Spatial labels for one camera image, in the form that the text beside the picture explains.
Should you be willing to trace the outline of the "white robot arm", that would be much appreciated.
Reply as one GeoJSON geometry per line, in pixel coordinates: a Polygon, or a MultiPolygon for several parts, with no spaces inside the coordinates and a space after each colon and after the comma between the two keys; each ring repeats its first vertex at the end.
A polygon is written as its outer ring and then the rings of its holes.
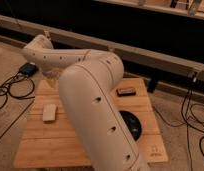
{"type": "Polygon", "coordinates": [[[54,69],[63,70],[60,99],[95,171],[151,171],[110,96],[124,73],[115,53],[55,49],[46,36],[38,35],[22,54],[47,78],[54,69]]]}

